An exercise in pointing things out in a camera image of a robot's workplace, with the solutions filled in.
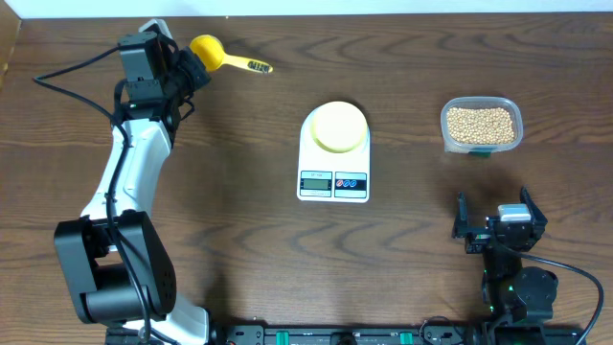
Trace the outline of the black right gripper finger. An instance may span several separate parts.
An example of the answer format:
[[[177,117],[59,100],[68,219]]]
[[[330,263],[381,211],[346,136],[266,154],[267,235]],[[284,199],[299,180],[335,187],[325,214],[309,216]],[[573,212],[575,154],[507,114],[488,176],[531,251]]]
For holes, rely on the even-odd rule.
[[[456,230],[463,231],[468,227],[468,213],[466,207],[465,194],[459,193],[457,197],[458,201],[458,214],[456,216]]]
[[[548,223],[547,218],[543,215],[540,209],[533,202],[530,196],[530,193],[528,191],[528,188],[526,186],[523,186],[521,188],[519,198],[520,198],[520,201],[527,206],[529,213],[531,214],[531,217],[532,217],[532,222],[534,224],[546,225]]]

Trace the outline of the yellow plastic measuring scoop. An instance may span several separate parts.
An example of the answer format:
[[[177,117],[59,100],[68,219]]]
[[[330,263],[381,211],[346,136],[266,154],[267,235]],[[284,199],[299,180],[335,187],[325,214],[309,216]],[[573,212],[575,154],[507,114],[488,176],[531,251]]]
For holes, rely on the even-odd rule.
[[[229,55],[221,41],[213,35],[203,34],[194,38],[189,48],[202,61],[208,72],[214,72],[224,65],[260,74],[270,74],[274,68],[267,62]]]

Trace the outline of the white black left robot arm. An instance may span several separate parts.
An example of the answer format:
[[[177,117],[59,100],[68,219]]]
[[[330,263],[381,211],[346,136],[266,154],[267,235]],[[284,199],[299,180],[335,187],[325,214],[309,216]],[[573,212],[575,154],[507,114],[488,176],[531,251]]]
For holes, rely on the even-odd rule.
[[[180,108],[210,77],[163,22],[119,39],[125,78],[113,92],[113,146],[101,182],[54,244],[77,317],[107,328],[108,344],[209,344],[209,313],[177,290],[176,275],[150,219]]]

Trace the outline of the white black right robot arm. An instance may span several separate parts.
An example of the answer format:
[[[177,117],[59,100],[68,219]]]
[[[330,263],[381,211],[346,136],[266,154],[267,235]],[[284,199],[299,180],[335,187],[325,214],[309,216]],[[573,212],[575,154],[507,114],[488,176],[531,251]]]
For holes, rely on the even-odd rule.
[[[524,266],[521,256],[541,239],[548,220],[520,190],[519,201],[503,204],[483,226],[469,223],[464,194],[459,194],[452,236],[465,252],[483,257],[483,300],[491,318],[466,330],[466,344],[547,345],[544,322],[553,318],[558,279],[548,270]]]

